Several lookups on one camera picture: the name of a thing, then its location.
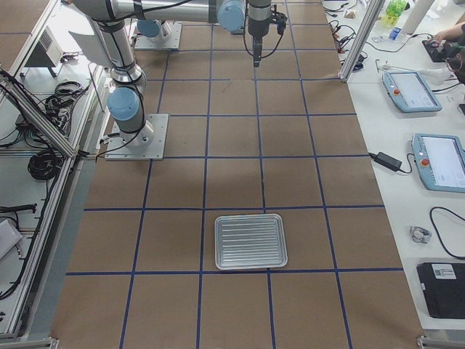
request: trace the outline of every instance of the floor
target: floor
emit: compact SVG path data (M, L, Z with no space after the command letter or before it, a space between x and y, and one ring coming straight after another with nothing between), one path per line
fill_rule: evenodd
M414 348L421 327L320 2L252 68L240 36L185 23L138 52L161 162L99 160L52 336L74 348ZM266 48L277 40L273 28ZM214 220L278 213L284 268L222 272Z

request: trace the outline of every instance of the wire bundle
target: wire bundle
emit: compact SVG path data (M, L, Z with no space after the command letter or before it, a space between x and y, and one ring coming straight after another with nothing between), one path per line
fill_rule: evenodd
M66 81L58 84L54 94L45 99L45 114L63 135L70 135L74 108L88 89L89 86L84 88L76 81Z
M339 6L338 9L329 9L327 7L324 7L324 10L326 12L327 15L329 16L332 16L332 17L337 17L336 13L338 12L344 12L344 11L347 11L348 9L353 9L356 5L357 5L357 1L351 6L351 7L347 7L345 9L345 7L348 5L349 3L348 2L344 2L342 5Z
M28 172L35 180L51 180L60 173L62 163L62 157L52 149L45 149L29 160Z
M330 23L330 28L331 28L331 33L333 34L333 39L334 39L334 43L336 44L336 48L337 48L337 52L338 53L344 53L345 50L344 48L346 47L346 45L348 43L351 42L351 40L353 40L355 38L355 36L357 35L357 33L355 32L355 29L350 27L349 25L345 25L345 24L341 24L339 25L339 21L338 20L332 20ZM346 36L340 36L338 34L338 32L342 29L342 28L348 28L351 30L351 33L349 35L346 35Z

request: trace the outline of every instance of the black box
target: black box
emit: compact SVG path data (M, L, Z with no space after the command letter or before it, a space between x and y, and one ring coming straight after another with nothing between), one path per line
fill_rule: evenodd
M465 319L465 264L423 263L416 270L430 316Z

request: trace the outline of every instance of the aluminum tray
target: aluminum tray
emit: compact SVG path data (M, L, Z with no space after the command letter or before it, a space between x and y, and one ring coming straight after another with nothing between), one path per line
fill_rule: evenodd
M218 217L215 255L221 270L283 267L288 262L283 219L278 214Z

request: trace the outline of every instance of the power adapter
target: power adapter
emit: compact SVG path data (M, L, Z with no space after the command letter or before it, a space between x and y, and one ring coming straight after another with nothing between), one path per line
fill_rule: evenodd
M402 166L402 162L394 159L392 156L389 156L381 151L377 154L368 153L370 157L378 164L390 169L391 171L397 172Z

